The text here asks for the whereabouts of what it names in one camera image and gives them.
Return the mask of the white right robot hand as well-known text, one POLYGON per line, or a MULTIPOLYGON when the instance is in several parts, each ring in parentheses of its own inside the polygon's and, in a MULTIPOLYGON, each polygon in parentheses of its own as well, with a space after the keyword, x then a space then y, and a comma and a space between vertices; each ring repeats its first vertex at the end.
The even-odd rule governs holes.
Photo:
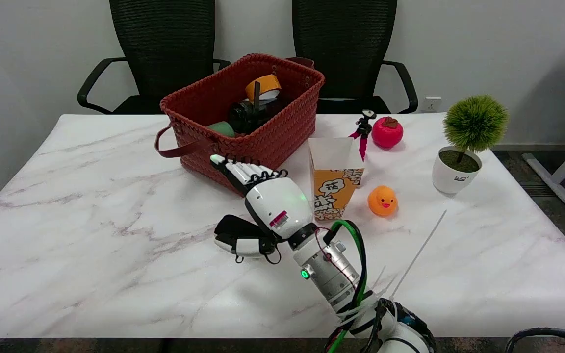
POLYGON ((317 230, 312 209, 300 187, 288 177, 287 170, 271 170, 259 164, 210 156, 211 165, 221 172, 244 198, 254 222, 225 215, 217 224, 215 244, 233 255, 237 263, 244 258, 269 256, 278 244, 300 248, 317 230))

